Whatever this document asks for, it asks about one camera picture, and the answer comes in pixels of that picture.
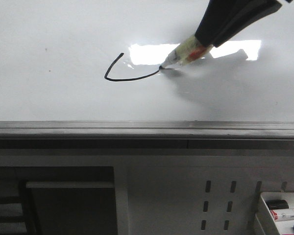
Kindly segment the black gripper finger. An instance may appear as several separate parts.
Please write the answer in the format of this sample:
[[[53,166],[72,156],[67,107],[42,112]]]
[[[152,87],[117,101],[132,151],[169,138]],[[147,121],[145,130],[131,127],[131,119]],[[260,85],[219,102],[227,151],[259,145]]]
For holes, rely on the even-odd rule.
[[[248,0],[211,0],[195,32],[195,37],[205,46],[212,42],[229,23],[230,18],[242,9]]]
[[[277,0],[249,0],[222,28],[220,34],[212,42],[213,46],[219,47],[247,26],[277,12],[281,7],[282,4]]]

